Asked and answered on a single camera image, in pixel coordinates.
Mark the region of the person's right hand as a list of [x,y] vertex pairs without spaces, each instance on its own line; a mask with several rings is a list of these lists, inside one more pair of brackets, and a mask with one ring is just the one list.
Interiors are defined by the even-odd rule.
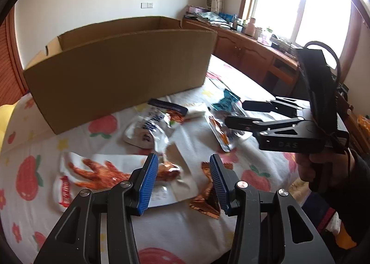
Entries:
[[355,161],[349,149],[345,154],[334,153],[325,149],[320,153],[296,153],[299,177],[302,181],[312,183],[317,176],[325,180],[324,186],[334,186],[342,182],[352,171]]

